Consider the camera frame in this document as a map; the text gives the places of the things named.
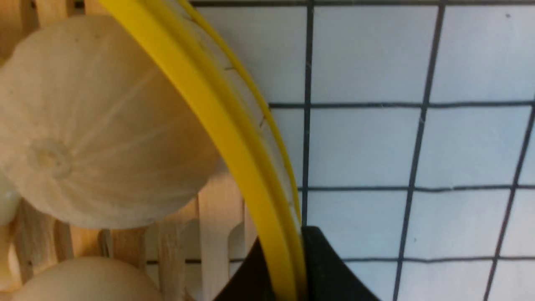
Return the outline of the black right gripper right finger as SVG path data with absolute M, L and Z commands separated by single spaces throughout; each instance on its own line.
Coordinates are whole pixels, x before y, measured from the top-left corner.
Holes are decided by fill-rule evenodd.
M 319 227 L 304 226 L 302 235 L 310 301 L 378 300 L 337 255 Z

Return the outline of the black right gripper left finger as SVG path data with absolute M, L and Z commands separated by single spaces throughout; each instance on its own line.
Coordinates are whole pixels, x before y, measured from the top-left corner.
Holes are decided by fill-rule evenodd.
M 275 301 L 262 247 L 257 239 L 215 301 Z

